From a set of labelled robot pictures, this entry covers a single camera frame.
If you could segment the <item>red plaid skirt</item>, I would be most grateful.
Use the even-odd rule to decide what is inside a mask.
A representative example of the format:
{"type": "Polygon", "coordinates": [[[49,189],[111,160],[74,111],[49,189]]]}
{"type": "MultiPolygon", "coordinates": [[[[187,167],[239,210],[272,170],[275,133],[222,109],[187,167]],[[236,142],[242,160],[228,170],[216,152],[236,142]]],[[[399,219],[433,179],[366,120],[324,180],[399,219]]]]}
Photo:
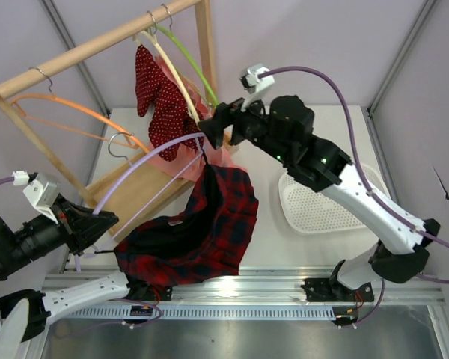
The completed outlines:
{"type": "Polygon", "coordinates": [[[258,206],[246,171],[206,163],[185,209],[138,225],[115,247],[117,264],[128,276],[161,287],[237,275],[258,206]]]}

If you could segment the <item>purple plastic hanger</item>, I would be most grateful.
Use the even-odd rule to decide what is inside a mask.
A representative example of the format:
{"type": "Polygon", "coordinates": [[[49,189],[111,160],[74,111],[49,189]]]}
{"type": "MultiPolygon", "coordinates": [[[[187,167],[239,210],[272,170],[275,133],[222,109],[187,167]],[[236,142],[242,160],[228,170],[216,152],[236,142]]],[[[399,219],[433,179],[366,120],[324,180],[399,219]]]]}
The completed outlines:
{"type": "Polygon", "coordinates": [[[85,187],[86,204],[99,211],[114,212],[119,222],[105,232],[85,253],[75,258],[76,268],[96,256],[96,252],[111,250],[140,223],[149,220],[192,186],[190,181],[180,178],[185,166],[175,176],[169,176],[147,161],[160,151],[182,141],[192,141],[198,146],[196,157],[202,154],[199,140],[202,134],[185,135],[150,151],[139,154],[131,162],[123,162],[98,180],[85,187]]]}

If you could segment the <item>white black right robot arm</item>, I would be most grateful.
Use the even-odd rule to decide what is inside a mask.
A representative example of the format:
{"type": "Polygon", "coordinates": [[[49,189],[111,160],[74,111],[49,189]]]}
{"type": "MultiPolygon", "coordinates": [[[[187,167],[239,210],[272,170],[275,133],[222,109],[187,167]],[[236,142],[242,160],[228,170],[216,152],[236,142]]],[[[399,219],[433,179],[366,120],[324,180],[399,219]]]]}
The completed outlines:
{"type": "Polygon", "coordinates": [[[387,212],[404,211],[358,169],[338,145],[313,134],[314,112],[297,96],[275,98],[269,110],[262,101],[250,105],[243,98],[221,103],[214,115],[198,128],[214,148],[224,141],[224,130],[233,128],[230,144],[250,141],[286,168],[297,183],[339,203],[370,229],[379,241],[352,260],[334,268],[327,292],[338,301],[374,280],[406,283],[420,274],[430,257],[427,234],[437,234],[439,223],[411,215],[410,228],[387,212]]]}

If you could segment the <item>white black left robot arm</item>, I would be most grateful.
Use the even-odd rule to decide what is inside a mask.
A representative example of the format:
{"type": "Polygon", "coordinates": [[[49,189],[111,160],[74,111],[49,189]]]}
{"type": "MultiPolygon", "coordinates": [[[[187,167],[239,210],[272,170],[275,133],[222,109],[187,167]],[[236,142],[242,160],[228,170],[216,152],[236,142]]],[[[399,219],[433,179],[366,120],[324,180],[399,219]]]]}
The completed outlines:
{"type": "Polygon", "coordinates": [[[48,270],[57,268],[38,263],[54,259],[54,251],[67,246],[73,254],[82,254],[118,222],[113,212],[96,211],[76,205],[59,195],[48,208],[50,216],[40,214],[14,231],[0,216],[0,333],[4,323],[20,301],[28,305],[21,339],[40,334],[46,325],[93,304],[119,298],[131,299],[144,282],[134,280],[118,269],[88,284],[58,291],[43,291],[48,270]]]}

